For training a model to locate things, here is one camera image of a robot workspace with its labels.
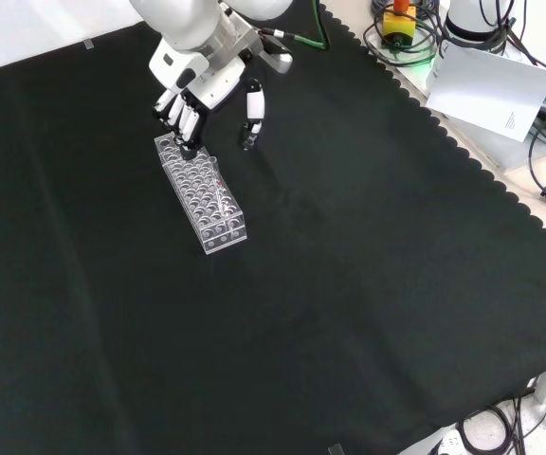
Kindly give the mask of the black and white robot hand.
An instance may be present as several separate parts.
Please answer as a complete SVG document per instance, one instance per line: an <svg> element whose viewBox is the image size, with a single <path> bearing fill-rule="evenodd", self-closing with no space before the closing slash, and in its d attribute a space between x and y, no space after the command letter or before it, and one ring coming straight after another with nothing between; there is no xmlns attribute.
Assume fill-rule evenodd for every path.
<svg viewBox="0 0 546 455"><path fill-rule="evenodd" d="M202 130L210 112L222 106L236 90L253 59L250 48L242 49L220 69L202 53L177 51L162 40L149 62L149 69L165 91L153 106L156 118L174 133L181 157L192 160L203 147Z"/></svg>

